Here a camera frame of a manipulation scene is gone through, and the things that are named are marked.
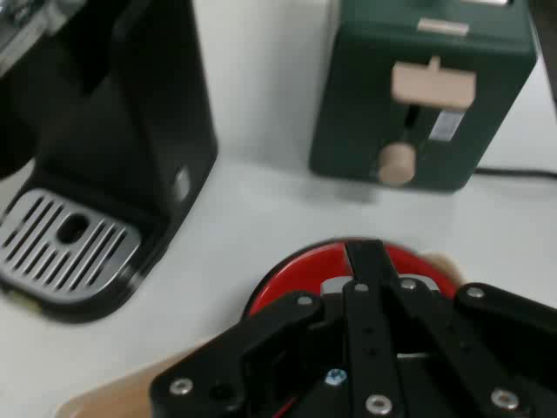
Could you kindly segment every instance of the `bolt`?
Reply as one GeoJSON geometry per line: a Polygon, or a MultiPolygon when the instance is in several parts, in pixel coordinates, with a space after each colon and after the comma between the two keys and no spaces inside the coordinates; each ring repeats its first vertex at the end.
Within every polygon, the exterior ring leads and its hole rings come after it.
{"type": "Polygon", "coordinates": [[[479,287],[469,287],[468,290],[466,290],[466,294],[471,298],[476,299],[481,299],[486,295],[486,293],[479,287]]]}
{"type": "Polygon", "coordinates": [[[393,403],[382,394],[372,394],[367,398],[366,409],[373,415],[385,416],[393,411],[393,403]]]}
{"type": "Polygon", "coordinates": [[[505,389],[495,389],[491,394],[491,401],[496,407],[507,411],[514,411],[519,407],[519,397],[505,389]]]}
{"type": "Polygon", "coordinates": [[[329,386],[340,386],[346,380],[346,377],[348,377],[348,375],[344,370],[334,368],[327,373],[325,383],[329,386]]]}
{"type": "Polygon", "coordinates": [[[400,282],[400,285],[403,289],[406,290],[414,290],[418,285],[416,284],[416,280],[412,279],[404,279],[400,282]]]}
{"type": "Polygon", "coordinates": [[[176,379],[171,384],[171,394],[183,396],[189,394],[193,390],[193,381],[191,379],[176,379]]]}
{"type": "Polygon", "coordinates": [[[309,296],[300,296],[298,298],[298,304],[301,305],[302,307],[311,305],[312,303],[313,303],[313,299],[310,298],[309,296]]]}
{"type": "Polygon", "coordinates": [[[356,292],[367,292],[369,287],[364,283],[358,283],[354,289],[356,289],[356,292]]]}

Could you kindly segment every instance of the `black cable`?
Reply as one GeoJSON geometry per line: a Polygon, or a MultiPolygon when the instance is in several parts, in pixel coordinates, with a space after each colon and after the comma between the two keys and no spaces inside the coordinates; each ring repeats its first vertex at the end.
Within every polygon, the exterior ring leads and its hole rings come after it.
{"type": "Polygon", "coordinates": [[[474,174],[479,176],[491,177],[512,177],[525,179],[548,179],[557,180],[557,172],[549,170],[524,169],[524,168],[495,168],[495,167],[478,167],[474,174]]]}

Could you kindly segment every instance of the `coffee maker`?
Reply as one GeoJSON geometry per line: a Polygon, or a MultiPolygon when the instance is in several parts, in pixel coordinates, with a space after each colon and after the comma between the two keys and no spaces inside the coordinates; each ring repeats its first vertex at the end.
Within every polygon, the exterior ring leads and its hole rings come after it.
{"type": "Polygon", "coordinates": [[[162,257],[217,156],[194,6],[1,5],[0,161],[35,164],[0,219],[0,286],[96,319],[162,257]]]}

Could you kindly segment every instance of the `white table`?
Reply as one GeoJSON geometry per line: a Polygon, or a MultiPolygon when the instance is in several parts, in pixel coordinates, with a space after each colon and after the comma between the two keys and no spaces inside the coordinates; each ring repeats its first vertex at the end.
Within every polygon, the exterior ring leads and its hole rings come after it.
{"type": "MultiPolygon", "coordinates": [[[[168,253],[112,316],[65,325],[0,299],[2,417],[50,417],[75,394],[223,331],[267,270],[334,236],[441,250],[469,280],[557,307],[555,183],[475,178],[437,195],[308,172],[328,3],[197,1],[217,164],[168,253]]],[[[482,163],[557,169],[541,61],[482,163]]],[[[0,204],[24,175],[0,184],[0,204]]]]}

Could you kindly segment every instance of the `metal drip tray grate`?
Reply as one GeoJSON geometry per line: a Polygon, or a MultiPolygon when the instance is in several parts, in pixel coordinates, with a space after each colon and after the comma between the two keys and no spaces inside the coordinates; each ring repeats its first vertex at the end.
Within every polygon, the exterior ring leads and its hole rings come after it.
{"type": "Polygon", "coordinates": [[[138,230],[45,190],[0,224],[0,277],[39,299],[76,303],[105,289],[141,243],[138,230]]]}

